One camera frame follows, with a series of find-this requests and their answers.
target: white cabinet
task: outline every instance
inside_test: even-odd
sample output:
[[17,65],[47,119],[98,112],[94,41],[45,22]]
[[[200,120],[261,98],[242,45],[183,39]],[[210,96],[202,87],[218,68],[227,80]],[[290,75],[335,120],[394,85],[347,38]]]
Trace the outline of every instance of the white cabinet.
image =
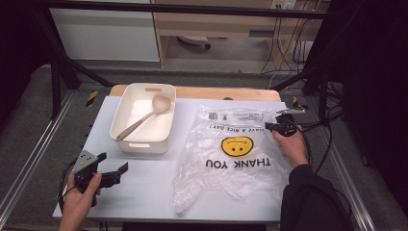
[[[150,3],[149,0],[109,2]],[[72,59],[159,61],[152,13],[65,9],[51,9],[51,13],[65,51]]]

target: white table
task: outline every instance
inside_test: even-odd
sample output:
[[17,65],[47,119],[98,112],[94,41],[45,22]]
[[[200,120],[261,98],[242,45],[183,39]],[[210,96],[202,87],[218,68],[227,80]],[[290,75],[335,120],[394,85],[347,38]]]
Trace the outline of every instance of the white table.
[[[99,164],[98,171],[117,170],[126,162],[129,170],[121,183],[102,189],[97,205],[91,208],[89,218],[112,221],[150,222],[262,222],[280,219],[280,204],[267,192],[252,192],[245,201],[233,200],[225,192],[203,192],[183,215],[173,212],[172,181],[177,173],[178,157],[188,138],[196,109],[199,105],[212,108],[285,109],[282,102],[231,101],[177,98],[170,138],[174,142],[165,154],[123,153],[110,137],[110,128],[120,96],[105,98],[92,126],[84,149],[94,155],[107,153],[107,160]],[[56,207],[53,217],[60,218]]]

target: human hand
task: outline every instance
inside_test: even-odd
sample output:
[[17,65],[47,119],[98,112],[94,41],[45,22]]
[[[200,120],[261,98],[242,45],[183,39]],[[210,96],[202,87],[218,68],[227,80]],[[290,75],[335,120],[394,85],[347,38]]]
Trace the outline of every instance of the human hand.
[[99,193],[98,187],[101,183],[102,175],[97,172],[90,180],[87,190],[84,193],[75,188],[74,174],[68,176],[67,189],[73,188],[65,196],[63,218],[60,223],[60,231],[82,230],[87,218],[93,196]]
[[281,145],[283,151],[289,159],[289,163],[291,164],[292,168],[305,164],[308,165],[305,153],[305,140],[303,139],[303,136],[299,131],[296,131],[296,133],[291,135],[290,137],[284,137],[273,130],[272,135]]

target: smiley face print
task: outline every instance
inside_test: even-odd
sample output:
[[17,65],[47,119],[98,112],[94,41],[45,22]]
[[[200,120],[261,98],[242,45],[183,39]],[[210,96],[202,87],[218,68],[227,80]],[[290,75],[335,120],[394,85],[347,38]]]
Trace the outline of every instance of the smiley face print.
[[240,157],[252,150],[254,142],[249,137],[233,137],[222,140],[221,148],[225,154]]

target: table surface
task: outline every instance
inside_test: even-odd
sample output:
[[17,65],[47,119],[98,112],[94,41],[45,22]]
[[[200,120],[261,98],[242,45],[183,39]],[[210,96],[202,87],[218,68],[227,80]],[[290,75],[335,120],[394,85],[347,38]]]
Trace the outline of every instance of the table surface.
[[[179,141],[173,143],[165,154],[134,155],[123,153],[109,135],[115,109],[125,88],[126,86],[115,86],[111,95],[105,98],[84,149],[95,155],[107,152],[107,160],[99,165],[98,170],[101,172],[116,170],[126,162],[129,163],[129,170],[122,176],[119,185],[104,189],[98,197],[97,206],[90,210],[89,218],[150,222],[272,223],[279,220],[280,203],[268,192],[252,192],[248,198],[239,201],[226,192],[202,192],[182,215],[175,214],[171,204],[172,181],[178,169],[179,156],[195,120],[194,113],[186,115],[185,111],[193,112],[199,105],[219,109],[240,107],[282,110],[286,106],[279,102],[280,97],[276,91],[176,87],[177,106],[170,138]],[[213,100],[224,97],[239,100]],[[58,206],[53,217],[61,217]]]
[[[127,85],[116,85],[112,88],[110,96],[121,96]],[[175,87],[177,98],[195,99],[225,99],[248,101],[280,102],[281,98],[276,90],[255,89],[227,89],[227,88],[197,88],[197,87]]]

